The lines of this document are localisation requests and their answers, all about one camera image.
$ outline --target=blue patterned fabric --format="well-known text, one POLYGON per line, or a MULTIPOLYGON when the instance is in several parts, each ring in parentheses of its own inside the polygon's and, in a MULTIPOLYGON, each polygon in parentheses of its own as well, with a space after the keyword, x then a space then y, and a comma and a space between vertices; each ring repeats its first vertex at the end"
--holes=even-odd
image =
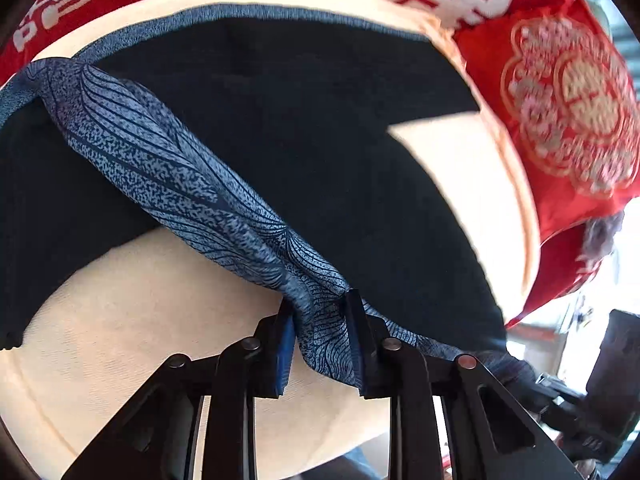
MULTIPOLYGON (((43 99, 66 142, 191 247, 287 296, 296 308, 305 361, 321 374, 356 384, 336 305, 349 285, 151 92, 62 58, 31 63, 14 88, 43 99)), ((393 336, 425 354, 453 359, 460 353, 386 323, 393 336)))

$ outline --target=black fabric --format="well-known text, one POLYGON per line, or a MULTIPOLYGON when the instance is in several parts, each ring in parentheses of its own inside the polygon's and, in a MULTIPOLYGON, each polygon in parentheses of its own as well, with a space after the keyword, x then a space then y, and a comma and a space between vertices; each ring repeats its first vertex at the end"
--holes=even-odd
POLYGON ((66 145, 42 101, 12 115, 0 131, 0 348, 21 345, 76 270, 157 225, 66 145))
POLYGON ((478 110, 433 45, 229 18, 96 65, 154 92, 379 312, 459 348, 504 350, 502 314, 464 232, 387 132, 478 110))

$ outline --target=black and blue garment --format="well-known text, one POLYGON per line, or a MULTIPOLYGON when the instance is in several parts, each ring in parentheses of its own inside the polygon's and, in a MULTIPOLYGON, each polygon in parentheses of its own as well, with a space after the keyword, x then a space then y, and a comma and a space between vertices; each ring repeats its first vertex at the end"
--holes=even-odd
POLYGON ((150 215, 123 213, 129 231, 115 243, 153 228, 153 217, 281 291, 296 305, 307 363, 353 383, 335 305, 349 285, 426 354, 459 353, 437 339, 502 355, 502 317, 468 240, 386 134, 475 107, 421 36, 325 12, 208 6, 117 31, 78 60, 32 63, 0 94, 0 150, 34 124, 62 132, 83 157, 75 180, 101 173, 150 215))

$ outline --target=metal screw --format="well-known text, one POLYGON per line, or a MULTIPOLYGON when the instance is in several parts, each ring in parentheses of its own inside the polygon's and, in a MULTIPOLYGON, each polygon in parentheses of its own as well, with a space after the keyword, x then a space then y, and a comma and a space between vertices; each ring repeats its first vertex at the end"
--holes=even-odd
POLYGON ((240 344, 245 350, 257 350, 260 348, 260 340, 257 337, 245 337, 240 344))
POLYGON ((185 354, 174 354, 166 360, 166 364, 169 368, 182 368, 188 361, 185 354))
POLYGON ((473 370, 478 364, 478 360, 472 355, 461 355, 458 358, 458 366, 466 370, 473 370))
POLYGON ((402 348, 402 341, 396 339, 395 337, 387 337, 386 339, 382 340, 382 348, 395 352, 396 350, 402 348))

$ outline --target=gold embroidery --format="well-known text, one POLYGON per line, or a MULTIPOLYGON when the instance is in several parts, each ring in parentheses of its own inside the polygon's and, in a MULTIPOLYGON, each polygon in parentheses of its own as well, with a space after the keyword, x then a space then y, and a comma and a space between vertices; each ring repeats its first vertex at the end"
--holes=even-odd
POLYGON ((520 140, 546 174, 568 176, 598 198, 628 187, 640 160, 640 115, 626 67, 611 44, 566 18, 524 20, 511 31, 514 56, 502 100, 520 140))

